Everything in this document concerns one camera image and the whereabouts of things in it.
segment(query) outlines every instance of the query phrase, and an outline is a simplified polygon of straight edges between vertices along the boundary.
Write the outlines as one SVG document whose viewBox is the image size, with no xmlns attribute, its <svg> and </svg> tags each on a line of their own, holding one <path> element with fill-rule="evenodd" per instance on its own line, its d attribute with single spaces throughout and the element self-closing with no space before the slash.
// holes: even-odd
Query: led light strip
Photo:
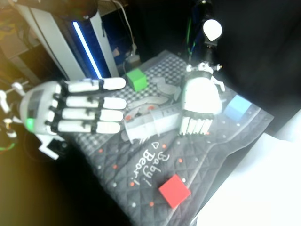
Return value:
<svg viewBox="0 0 301 226">
<path fill-rule="evenodd" d="M 83 45 L 83 47 L 84 47 L 84 49 L 85 49 L 85 51 L 86 51 L 86 54 L 87 54 L 88 57 L 89 57 L 89 60 L 90 60 L 92 66 L 93 66 L 93 68 L 94 68 L 94 70 L 95 70 L 95 72 L 96 72 L 97 77 L 98 77 L 99 79 L 101 79 L 102 76 L 101 76 L 101 74 L 100 74 L 100 72 L 99 72 L 99 70 L 98 70 L 98 68 L 97 68 L 97 65 L 96 65 L 95 60 L 93 59 L 93 56 L 92 56 L 92 54 L 91 54 L 91 52 L 90 52 L 90 50 L 89 50 L 89 47 L 88 47 L 88 45 L 87 45 L 87 43 L 86 43 L 86 40 L 85 40 L 85 38 L 84 38 L 84 36 L 83 36 L 83 34 L 82 34 L 80 28 L 79 28 L 79 24 L 78 24 L 77 22 L 73 22 L 73 26 L 74 26 L 74 28 L 75 28 L 75 30 L 76 30 L 77 35 L 79 36 L 79 39 L 80 39 L 80 41 L 81 41 L 81 44 Z"/>
</svg>

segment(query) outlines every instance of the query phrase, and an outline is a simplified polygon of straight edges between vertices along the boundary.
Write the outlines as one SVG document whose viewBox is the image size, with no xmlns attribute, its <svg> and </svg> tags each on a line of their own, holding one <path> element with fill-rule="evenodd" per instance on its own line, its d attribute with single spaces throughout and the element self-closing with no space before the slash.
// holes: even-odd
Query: checkered fabric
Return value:
<svg viewBox="0 0 301 226">
<path fill-rule="evenodd" d="M 165 53 L 144 71 L 178 84 L 185 63 Z M 135 93 L 130 87 L 113 94 L 131 103 L 159 92 L 154 84 Z M 223 109 L 237 95 L 226 88 L 220 98 Z M 121 135 L 77 134 L 75 140 L 93 168 L 99 183 L 127 214 L 134 226 L 188 226 L 226 157 L 252 143 L 268 126 L 272 116 L 251 105 L 240 121 L 219 114 L 207 136 L 178 137 L 173 130 L 153 136 L 143 145 L 123 142 Z M 178 175 L 191 195 L 172 209 L 158 188 Z"/>
</svg>

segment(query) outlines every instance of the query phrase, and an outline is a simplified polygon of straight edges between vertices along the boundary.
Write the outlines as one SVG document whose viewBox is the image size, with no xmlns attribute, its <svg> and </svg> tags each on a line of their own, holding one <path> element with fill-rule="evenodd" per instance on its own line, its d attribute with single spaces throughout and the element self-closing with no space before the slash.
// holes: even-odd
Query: white robotic hand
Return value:
<svg viewBox="0 0 301 226">
<path fill-rule="evenodd" d="M 201 63 L 198 67 L 187 66 L 192 72 L 182 93 L 182 122 L 180 135 L 206 135 L 214 116 L 222 111 L 222 102 L 215 84 L 225 91 L 223 82 L 216 80 L 209 65 Z"/>
<path fill-rule="evenodd" d="M 20 105 L 21 119 L 34 134 L 107 133 L 120 131 L 121 98 L 103 97 L 103 91 L 122 89 L 123 78 L 46 82 L 26 93 Z"/>
</svg>

